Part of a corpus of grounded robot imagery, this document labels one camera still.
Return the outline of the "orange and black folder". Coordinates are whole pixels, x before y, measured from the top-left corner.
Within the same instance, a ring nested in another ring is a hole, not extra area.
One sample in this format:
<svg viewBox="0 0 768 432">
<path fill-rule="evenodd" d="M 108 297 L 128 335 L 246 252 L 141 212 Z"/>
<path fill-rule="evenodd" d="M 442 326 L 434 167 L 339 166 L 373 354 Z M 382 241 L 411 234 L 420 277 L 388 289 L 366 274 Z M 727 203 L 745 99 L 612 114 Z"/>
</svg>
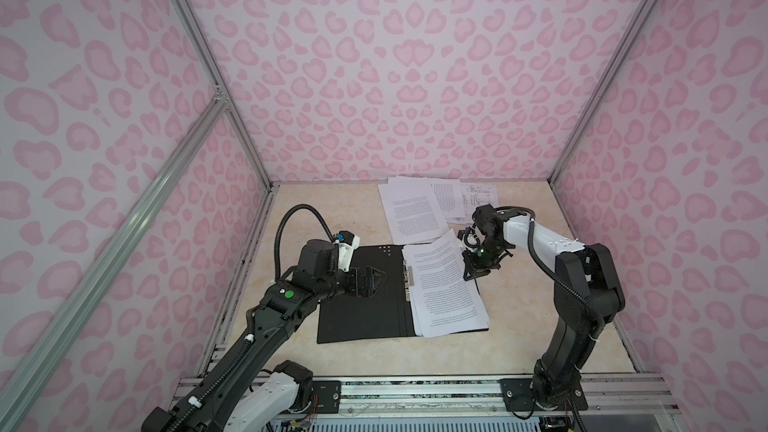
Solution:
<svg viewBox="0 0 768 432">
<path fill-rule="evenodd" d="M 355 251 L 351 268 L 375 267 L 386 273 L 386 280 L 371 297 L 343 296 L 323 304 L 319 344 L 419 336 L 411 311 L 403 247 L 365 246 Z"/>
</svg>

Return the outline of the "low text paper sheet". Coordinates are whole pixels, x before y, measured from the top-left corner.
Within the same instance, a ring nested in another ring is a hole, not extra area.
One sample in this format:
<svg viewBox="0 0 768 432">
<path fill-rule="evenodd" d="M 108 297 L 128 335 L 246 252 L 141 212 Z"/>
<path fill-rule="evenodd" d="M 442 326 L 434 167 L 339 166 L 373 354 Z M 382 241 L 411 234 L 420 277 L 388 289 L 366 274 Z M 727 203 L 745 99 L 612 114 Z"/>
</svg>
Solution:
<svg viewBox="0 0 768 432">
<path fill-rule="evenodd" d="M 434 338 L 489 328 L 477 284 L 464 279 L 462 247 L 452 231 L 430 244 L 404 246 L 403 258 L 417 335 Z"/>
</svg>

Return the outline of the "large text paper sheet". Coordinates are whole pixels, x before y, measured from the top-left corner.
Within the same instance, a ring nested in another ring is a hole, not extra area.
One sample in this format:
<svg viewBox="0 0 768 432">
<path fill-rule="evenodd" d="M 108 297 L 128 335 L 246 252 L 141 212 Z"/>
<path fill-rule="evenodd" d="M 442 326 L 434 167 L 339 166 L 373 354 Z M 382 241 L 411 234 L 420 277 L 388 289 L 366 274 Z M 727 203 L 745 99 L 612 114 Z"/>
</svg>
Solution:
<svg viewBox="0 0 768 432">
<path fill-rule="evenodd" d="M 448 232 L 432 187 L 417 181 L 380 184 L 379 195 L 395 245 L 429 243 Z"/>
</svg>

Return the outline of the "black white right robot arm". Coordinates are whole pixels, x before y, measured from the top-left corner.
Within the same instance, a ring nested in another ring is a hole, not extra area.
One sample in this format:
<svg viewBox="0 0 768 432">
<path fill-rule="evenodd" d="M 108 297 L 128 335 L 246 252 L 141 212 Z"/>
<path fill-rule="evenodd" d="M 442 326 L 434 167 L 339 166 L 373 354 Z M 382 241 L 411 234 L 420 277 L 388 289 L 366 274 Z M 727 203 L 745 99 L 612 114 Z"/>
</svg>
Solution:
<svg viewBox="0 0 768 432">
<path fill-rule="evenodd" d="M 614 259 L 601 243 L 584 244 L 538 224 L 525 207 L 478 207 L 472 224 L 458 232 L 464 250 L 464 279 L 501 268 L 515 249 L 526 251 L 554 283 L 558 323 L 531 379 L 536 406 L 552 410 L 576 395 L 581 369 L 605 326 L 626 300 Z"/>
</svg>

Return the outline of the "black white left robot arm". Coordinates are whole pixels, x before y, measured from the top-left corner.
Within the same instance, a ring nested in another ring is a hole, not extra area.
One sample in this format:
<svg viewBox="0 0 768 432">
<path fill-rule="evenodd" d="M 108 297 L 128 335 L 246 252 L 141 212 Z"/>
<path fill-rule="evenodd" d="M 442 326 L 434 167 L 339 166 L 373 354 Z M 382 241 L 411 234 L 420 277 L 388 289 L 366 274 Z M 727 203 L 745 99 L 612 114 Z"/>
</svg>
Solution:
<svg viewBox="0 0 768 432">
<path fill-rule="evenodd" d="M 155 408 L 142 430 L 259 431 L 282 413 L 310 418 L 318 400 L 306 367 L 284 361 L 261 386 L 253 382 L 320 304 L 339 296 L 368 298 L 384 283 L 383 271 L 351 266 L 354 251 L 346 242 L 308 241 L 297 265 L 247 311 L 246 327 L 224 358 L 173 407 Z"/>
</svg>

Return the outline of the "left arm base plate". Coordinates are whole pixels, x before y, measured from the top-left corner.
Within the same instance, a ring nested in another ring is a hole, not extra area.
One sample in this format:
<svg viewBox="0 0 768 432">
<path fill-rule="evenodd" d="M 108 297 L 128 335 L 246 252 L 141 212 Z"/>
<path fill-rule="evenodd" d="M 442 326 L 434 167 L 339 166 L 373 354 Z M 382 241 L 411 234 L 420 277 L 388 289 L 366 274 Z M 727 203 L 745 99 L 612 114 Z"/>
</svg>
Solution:
<svg viewBox="0 0 768 432">
<path fill-rule="evenodd" d="M 311 385 L 299 385 L 294 403 L 279 415 L 337 414 L 341 392 L 342 383 L 336 380 L 313 380 Z"/>
</svg>

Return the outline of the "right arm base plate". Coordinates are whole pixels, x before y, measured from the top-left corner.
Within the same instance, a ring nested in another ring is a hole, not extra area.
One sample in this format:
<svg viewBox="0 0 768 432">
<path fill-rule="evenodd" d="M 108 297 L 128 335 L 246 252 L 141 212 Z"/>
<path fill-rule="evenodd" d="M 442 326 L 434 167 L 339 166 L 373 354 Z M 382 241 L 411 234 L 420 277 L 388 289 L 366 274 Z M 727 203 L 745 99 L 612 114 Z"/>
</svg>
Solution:
<svg viewBox="0 0 768 432">
<path fill-rule="evenodd" d="M 543 412 L 586 411 L 589 406 L 581 384 L 551 385 L 539 377 L 502 378 L 501 396 L 507 412 L 531 415 Z"/>
</svg>

